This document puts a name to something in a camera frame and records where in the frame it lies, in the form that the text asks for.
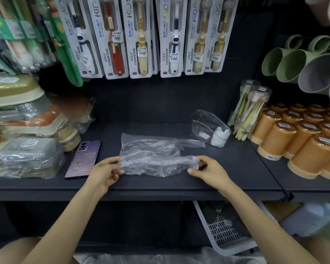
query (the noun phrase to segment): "person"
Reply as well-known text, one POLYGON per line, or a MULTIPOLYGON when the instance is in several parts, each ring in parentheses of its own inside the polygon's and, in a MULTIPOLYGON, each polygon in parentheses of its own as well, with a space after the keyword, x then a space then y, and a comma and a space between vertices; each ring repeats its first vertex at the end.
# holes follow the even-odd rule
MULTIPOLYGON (((123 174, 120 157, 107 158, 92 169, 84 186, 43 238, 22 238, 0 249, 0 264, 77 264, 73 254, 98 201, 123 174)), ((305 243, 308 252, 232 180, 214 159, 198 156, 203 171, 188 169, 227 198, 256 241, 269 264, 330 264, 330 241, 320 239, 305 243)))

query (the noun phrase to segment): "smartphone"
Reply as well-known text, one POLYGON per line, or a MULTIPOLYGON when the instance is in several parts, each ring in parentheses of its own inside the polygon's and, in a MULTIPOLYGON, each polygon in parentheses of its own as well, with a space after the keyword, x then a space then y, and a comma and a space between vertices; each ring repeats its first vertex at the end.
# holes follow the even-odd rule
POLYGON ((87 177, 97 159, 100 144, 101 141, 80 142, 65 179, 87 177))

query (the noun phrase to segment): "leg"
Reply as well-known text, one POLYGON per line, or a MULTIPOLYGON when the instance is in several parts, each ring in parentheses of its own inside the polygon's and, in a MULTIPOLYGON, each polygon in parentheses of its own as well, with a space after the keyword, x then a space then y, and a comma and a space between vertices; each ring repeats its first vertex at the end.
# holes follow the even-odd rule
MULTIPOLYGON (((27 237, 5 245, 0 249, 0 264, 21 264, 39 240, 39 238, 27 237)), ((72 258, 70 264, 79 263, 72 258)))
POLYGON ((330 264, 330 240, 307 237, 299 240, 299 243, 321 264, 330 264))

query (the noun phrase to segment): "white plastic basket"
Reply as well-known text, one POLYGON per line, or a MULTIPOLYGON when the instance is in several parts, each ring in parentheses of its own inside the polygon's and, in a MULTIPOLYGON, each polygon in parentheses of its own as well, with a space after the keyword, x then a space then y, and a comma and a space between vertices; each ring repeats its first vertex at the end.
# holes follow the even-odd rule
MULTIPOLYGON (((201 219, 212 247, 220 255, 232 256, 256 247, 256 242, 253 238, 245 237, 236 232, 232 226, 225 225, 225 218, 223 218, 220 213, 217 213, 215 222, 208 224, 204 218, 202 210, 198 205, 198 202, 193 201, 193 204, 196 207, 197 213, 201 219)), ((277 223, 262 202, 256 202, 256 204, 277 223)))

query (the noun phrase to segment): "forearm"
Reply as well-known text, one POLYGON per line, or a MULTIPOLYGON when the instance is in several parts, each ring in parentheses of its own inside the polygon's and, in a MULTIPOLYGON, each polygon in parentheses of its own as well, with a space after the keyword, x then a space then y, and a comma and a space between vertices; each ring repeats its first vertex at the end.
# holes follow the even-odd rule
POLYGON ((99 199, 83 186, 22 264, 69 263, 99 199))
POLYGON ((219 191, 236 209, 269 264, 320 264, 238 186, 219 191))

